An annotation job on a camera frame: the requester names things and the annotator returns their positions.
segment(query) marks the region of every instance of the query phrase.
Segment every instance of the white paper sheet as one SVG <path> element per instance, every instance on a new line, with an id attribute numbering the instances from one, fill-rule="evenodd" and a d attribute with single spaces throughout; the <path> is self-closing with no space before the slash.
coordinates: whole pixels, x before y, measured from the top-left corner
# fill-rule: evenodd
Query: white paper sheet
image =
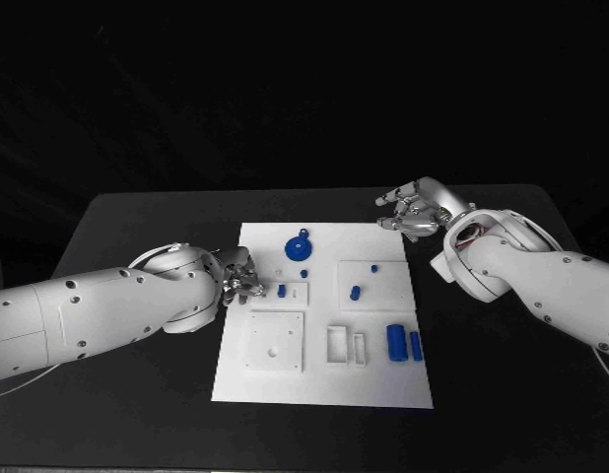
<path id="1" fill-rule="evenodd" d="M 294 262 L 287 259 L 284 245 L 300 229 L 309 231 L 313 252 L 307 260 Z M 305 313 L 302 372 L 245 369 L 248 318 L 253 310 L 268 308 L 254 307 L 251 302 L 231 304 L 212 400 L 431 409 L 426 361 L 413 361 L 408 341 L 408 332 L 418 330 L 415 312 L 341 311 L 339 262 L 405 261 L 401 234 L 375 224 L 244 224 L 240 245 L 251 250 L 261 279 L 286 285 L 309 283 L 309 305 L 292 309 Z M 302 269 L 309 272 L 306 279 L 300 277 Z M 401 363 L 391 362 L 387 355 L 385 327 L 392 323 L 407 330 L 410 360 Z M 348 328 L 351 352 L 345 366 L 326 363 L 329 325 Z M 355 367 L 355 333 L 364 334 L 365 367 Z"/>

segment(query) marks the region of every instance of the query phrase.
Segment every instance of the blue object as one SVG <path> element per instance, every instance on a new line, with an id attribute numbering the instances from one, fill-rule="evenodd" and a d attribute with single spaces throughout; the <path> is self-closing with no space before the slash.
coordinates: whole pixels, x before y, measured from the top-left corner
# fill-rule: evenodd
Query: blue object
<path id="1" fill-rule="evenodd" d="M 387 351 L 392 362 L 405 362 L 408 360 L 407 334 L 402 325 L 387 326 Z"/>
<path id="2" fill-rule="evenodd" d="M 414 361 L 423 362 L 421 339 L 418 338 L 418 332 L 408 332 L 408 338 L 411 338 L 411 352 L 414 353 Z"/>
<path id="3" fill-rule="evenodd" d="M 309 241 L 307 229 L 300 230 L 300 235 L 292 238 L 286 244 L 286 256 L 293 261 L 305 261 L 312 254 L 312 242 Z"/>
<path id="4" fill-rule="evenodd" d="M 352 287 L 352 293 L 351 293 L 351 299 L 353 301 L 358 301 L 358 296 L 361 295 L 361 287 L 359 286 L 353 286 Z"/>

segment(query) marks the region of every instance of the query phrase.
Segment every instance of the blue cap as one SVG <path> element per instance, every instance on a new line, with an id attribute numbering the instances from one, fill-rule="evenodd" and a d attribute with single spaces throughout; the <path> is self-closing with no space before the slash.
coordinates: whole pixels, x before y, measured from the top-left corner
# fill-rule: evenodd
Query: blue cap
<path id="1" fill-rule="evenodd" d="M 309 241 L 309 232 L 306 229 L 300 230 L 300 235 L 292 238 L 286 244 L 286 256 L 293 261 L 305 261 L 312 254 L 312 242 Z"/>

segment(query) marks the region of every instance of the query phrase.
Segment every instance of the black table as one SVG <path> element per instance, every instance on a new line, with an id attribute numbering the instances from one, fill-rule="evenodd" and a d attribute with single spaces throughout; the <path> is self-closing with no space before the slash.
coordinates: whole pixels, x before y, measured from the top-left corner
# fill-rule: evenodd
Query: black table
<path id="1" fill-rule="evenodd" d="M 391 186 L 101 195 L 54 275 L 126 265 L 169 242 L 238 243 L 241 222 L 375 222 Z M 534 185 L 456 186 L 577 245 Z M 64 365 L 0 398 L 0 466 L 390 470 L 609 466 L 609 378 L 590 349 L 509 293 L 483 304 L 405 241 L 436 410 L 211 402 L 225 311 L 195 334 L 156 333 Z M 18 379 L 0 382 L 0 391 Z"/>

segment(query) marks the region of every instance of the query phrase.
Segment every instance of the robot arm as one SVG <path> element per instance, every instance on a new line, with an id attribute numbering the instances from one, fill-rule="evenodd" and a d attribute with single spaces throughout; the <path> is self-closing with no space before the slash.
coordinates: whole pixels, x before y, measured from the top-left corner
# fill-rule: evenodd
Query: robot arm
<path id="1" fill-rule="evenodd" d="M 0 291 L 0 379 L 98 355 L 160 328 L 194 332 L 214 320 L 222 293 L 224 304 L 235 295 L 244 304 L 263 291 L 244 247 L 208 252 L 175 244 L 133 266 Z"/>
<path id="2" fill-rule="evenodd" d="M 398 202 L 394 218 L 378 224 L 413 242 L 447 229 L 431 264 L 449 283 L 486 303 L 512 289 L 539 320 L 609 353 L 607 263 L 551 248 L 519 214 L 476 210 L 428 177 L 375 203 L 388 202 Z"/>

